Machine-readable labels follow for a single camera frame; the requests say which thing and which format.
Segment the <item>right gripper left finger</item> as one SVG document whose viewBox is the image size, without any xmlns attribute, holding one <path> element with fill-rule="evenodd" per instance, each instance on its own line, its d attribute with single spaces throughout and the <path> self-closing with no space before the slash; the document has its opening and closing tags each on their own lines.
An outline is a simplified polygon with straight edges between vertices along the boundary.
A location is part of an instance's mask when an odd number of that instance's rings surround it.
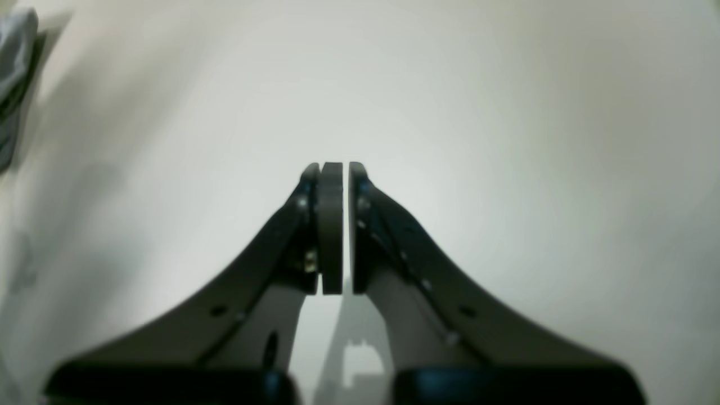
<svg viewBox="0 0 720 405">
<path fill-rule="evenodd" d="M 46 404 L 298 404 L 288 374 L 304 300 L 343 290 L 344 170 L 309 164 L 216 278 L 136 330 L 62 364 Z"/>
</svg>

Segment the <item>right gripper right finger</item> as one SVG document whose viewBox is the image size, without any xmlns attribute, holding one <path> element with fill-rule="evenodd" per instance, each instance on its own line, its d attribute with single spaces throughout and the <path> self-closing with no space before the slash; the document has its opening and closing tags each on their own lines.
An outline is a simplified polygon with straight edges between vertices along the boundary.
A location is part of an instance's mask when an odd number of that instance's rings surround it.
<svg viewBox="0 0 720 405">
<path fill-rule="evenodd" d="M 349 164 L 353 290 L 375 305 L 394 404 L 645 404 L 622 362 L 513 310 L 452 262 L 403 206 Z"/>
</svg>

